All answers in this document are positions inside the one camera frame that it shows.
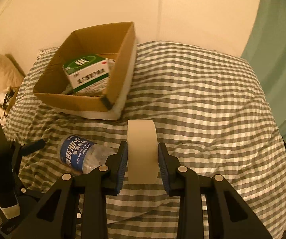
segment green curtain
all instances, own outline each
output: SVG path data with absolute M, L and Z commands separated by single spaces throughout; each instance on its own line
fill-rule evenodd
M 286 142 L 286 0 L 260 0 L 241 57 L 253 67 Z

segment metal screw head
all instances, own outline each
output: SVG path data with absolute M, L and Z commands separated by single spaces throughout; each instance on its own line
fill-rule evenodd
M 187 172 L 187 167 L 186 166 L 180 166 L 179 168 L 178 168 L 178 170 L 180 171 L 180 172 Z
M 62 175 L 62 179 L 65 181 L 68 181 L 70 178 L 72 178 L 72 175 L 70 175 L 69 173 L 63 174 Z
M 101 172 L 105 172 L 105 171 L 107 171 L 108 170 L 108 167 L 106 166 L 106 165 L 101 165 L 100 167 L 99 167 L 99 171 L 101 171 Z
M 215 175 L 214 179 L 218 182 L 221 182 L 224 180 L 224 177 L 222 175 L 218 174 L 218 175 Z

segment green and white box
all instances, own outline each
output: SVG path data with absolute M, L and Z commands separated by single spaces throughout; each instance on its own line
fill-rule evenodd
M 109 79 L 108 60 L 91 54 L 74 59 L 63 65 L 74 93 L 98 95 Z

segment open cardboard box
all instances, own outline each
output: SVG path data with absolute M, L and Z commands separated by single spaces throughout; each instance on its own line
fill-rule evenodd
M 115 60 L 104 92 L 96 97 L 61 94 L 69 84 L 63 64 L 87 54 Z M 60 112 L 88 119 L 118 119 L 130 90 L 135 58 L 133 22 L 78 29 L 58 49 L 34 86 L 33 93 Z

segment patterned fabric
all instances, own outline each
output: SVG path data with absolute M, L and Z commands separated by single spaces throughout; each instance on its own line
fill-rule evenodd
M 197 46 L 157 41 L 138 47 L 131 90 L 118 121 L 83 119 L 56 112 L 32 93 L 56 49 L 42 52 L 25 77 L 5 126 L 8 139 L 43 138 L 44 149 L 25 157 L 20 178 L 47 191 L 70 169 L 57 157 L 68 133 L 117 150 L 127 120 L 155 122 L 158 142 L 200 175 L 222 174 L 273 238 L 286 223 L 286 151 L 264 93 L 249 64 Z M 109 238 L 176 238 L 179 198 L 157 184 L 129 185 L 107 197 Z M 204 231 L 208 238 L 206 202 Z

